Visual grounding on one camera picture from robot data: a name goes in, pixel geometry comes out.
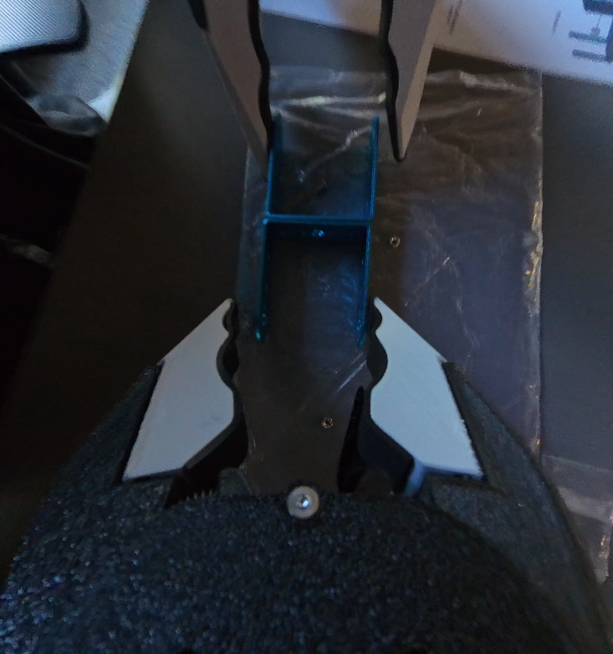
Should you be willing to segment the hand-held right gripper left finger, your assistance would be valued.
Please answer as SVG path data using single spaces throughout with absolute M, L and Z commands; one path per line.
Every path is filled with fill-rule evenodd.
M 237 337 L 237 306 L 226 299 L 162 359 L 123 482 L 170 475 L 217 483 L 242 464 Z

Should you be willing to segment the grey desk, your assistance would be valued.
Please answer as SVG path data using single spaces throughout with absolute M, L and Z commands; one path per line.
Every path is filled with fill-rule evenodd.
M 544 78 L 542 438 L 613 466 L 613 87 Z M 57 472 L 234 281 L 244 140 L 185 1 L 152 1 L 53 269 L 0 269 L 0 593 Z

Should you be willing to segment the large clear plastic bag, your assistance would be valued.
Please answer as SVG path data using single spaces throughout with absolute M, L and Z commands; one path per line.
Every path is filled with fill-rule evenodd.
M 613 537 L 613 470 L 542 453 L 540 462 L 579 533 L 596 581 L 610 576 Z
M 539 437 L 542 81 L 526 70 L 453 63 L 427 75 L 406 158 L 395 162 L 385 76 L 279 65 L 276 114 L 349 132 L 381 118 L 369 295 L 379 297 L 467 379 L 512 433 Z M 333 454 L 357 389 L 362 245 L 275 241 L 267 338 L 253 335 L 267 190 L 249 156 L 238 274 L 237 383 L 257 456 L 297 437 Z M 324 429 L 321 421 L 333 419 Z

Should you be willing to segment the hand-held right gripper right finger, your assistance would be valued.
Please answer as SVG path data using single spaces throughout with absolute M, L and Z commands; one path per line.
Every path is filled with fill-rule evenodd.
M 385 356 L 369 397 L 369 418 L 398 446 L 396 493 L 414 496 L 426 474 L 483 479 L 483 470 L 444 365 L 448 361 L 375 298 L 374 337 Z

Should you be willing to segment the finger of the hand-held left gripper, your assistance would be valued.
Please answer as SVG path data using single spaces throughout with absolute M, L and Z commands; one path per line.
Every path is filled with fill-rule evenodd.
M 437 28 L 437 1 L 381 2 L 385 109 L 396 161 L 405 158 L 416 125 Z
M 270 62 L 258 1 L 204 1 L 206 33 L 247 145 L 268 159 L 272 145 Z

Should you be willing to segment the white instruction manual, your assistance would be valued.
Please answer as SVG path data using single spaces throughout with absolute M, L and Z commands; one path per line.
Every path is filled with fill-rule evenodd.
M 613 1 L 437 1 L 435 48 L 613 86 Z

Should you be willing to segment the blue metal U bracket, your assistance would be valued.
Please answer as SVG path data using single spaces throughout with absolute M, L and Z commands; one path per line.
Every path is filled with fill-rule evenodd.
M 298 127 L 277 114 L 265 215 L 286 224 L 370 225 L 374 220 L 380 116 L 341 129 Z
M 329 244 L 360 244 L 359 306 L 357 312 L 357 346 L 365 344 L 370 276 L 370 253 L 373 217 L 327 217 L 324 215 L 281 215 L 267 213 L 262 220 L 261 250 L 255 291 L 253 333 L 264 341 L 269 327 L 269 276 L 272 245 L 275 241 L 304 241 Z

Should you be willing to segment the person's clothed body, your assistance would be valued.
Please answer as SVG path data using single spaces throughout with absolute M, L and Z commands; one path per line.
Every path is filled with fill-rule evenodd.
M 10 73 L 0 56 L 0 419 L 106 126 L 79 98 L 38 94 Z

